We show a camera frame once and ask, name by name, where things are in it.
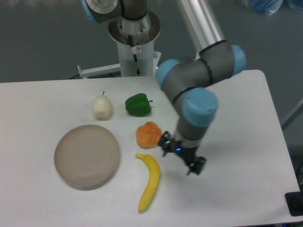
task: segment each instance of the black object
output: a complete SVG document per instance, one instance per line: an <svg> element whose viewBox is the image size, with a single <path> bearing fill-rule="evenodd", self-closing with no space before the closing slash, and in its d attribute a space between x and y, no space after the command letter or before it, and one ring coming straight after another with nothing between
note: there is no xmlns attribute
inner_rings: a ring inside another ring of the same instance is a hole
<svg viewBox="0 0 303 227"><path fill-rule="evenodd" d="M130 44L131 47L134 47L134 44L133 44L133 38L131 35L128 35L128 42ZM133 54L134 56L134 61L136 62L136 65L137 65L137 73L136 73L136 76L140 76L141 75L141 72L139 70L139 65L138 65L138 59L137 59L137 54Z"/></svg>
<svg viewBox="0 0 303 227"><path fill-rule="evenodd" d="M200 175L200 173L202 172L204 164L206 163L206 159L201 156L196 156L196 150L198 147L183 147L182 142L180 140L175 141L168 131L165 131L162 134L159 139L158 146L162 147L163 157L166 156L167 153L175 153L181 159L183 159L183 161L189 168L187 175L189 175L190 173Z"/></svg>
<svg viewBox="0 0 303 227"><path fill-rule="evenodd" d="M291 216L303 216L303 194L301 192L288 192L285 194Z"/></svg>

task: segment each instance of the orange bell pepper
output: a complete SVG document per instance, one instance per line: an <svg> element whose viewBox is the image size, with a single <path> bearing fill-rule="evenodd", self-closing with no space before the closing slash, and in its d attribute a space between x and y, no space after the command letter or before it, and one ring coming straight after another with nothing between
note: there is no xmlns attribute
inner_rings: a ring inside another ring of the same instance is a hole
<svg viewBox="0 0 303 227"><path fill-rule="evenodd" d="M154 148L162 135L162 130L155 122L147 122L136 131L137 144L141 148Z"/></svg>

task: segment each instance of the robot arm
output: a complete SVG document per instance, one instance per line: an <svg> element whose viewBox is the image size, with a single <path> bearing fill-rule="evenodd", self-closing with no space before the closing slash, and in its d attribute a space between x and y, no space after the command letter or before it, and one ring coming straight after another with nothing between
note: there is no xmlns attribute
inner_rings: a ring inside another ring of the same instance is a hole
<svg viewBox="0 0 303 227"><path fill-rule="evenodd" d="M118 38L111 34L116 40L132 35L137 43L145 44L160 31L156 16L153 23L143 23L147 14L147 0L82 0L82 3L89 19L99 23L122 16ZM177 0L177 3L200 59L187 64L168 60L158 68L158 84L180 116L174 135L166 131L158 145L162 147L164 156L175 153L182 158L189 168L188 174L193 172L199 175L206 159L197 157L196 150L218 107L215 95L205 87L244 70L246 56L239 46L228 45L207 0ZM143 40L142 37L146 36L149 40Z"/></svg>
<svg viewBox="0 0 303 227"><path fill-rule="evenodd" d="M158 145L164 156L181 157L188 174L199 175L206 159L197 157L196 150L218 106L215 95L204 87L240 73L246 56L239 46L227 44L207 0L178 0L178 5L200 59L187 64L168 60L159 66L157 81L180 118L174 136L166 131Z"/></svg>

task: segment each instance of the white pear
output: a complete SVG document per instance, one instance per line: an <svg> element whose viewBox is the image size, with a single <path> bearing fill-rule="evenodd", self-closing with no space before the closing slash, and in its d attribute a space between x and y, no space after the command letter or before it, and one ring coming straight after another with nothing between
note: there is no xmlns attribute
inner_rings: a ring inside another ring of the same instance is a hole
<svg viewBox="0 0 303 227"><path fill-rule="evenodd" d="M110 99L104 95L98 96L93 102L93 113L98 120L105 120L110 117L113 105Z"/></svg>

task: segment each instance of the green bell pepper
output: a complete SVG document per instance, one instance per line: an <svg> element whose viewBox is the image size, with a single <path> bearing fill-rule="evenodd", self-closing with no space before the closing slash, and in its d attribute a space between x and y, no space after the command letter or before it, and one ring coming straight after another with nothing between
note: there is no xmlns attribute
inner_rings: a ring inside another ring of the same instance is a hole
<svg viewBox="0 0 303 227"><path fill-rule="evenodd" d="M148 101L146 94L139 93L125 101L125 108L130 115L143 117L152 111L150 102L152 100Z"/></svg>

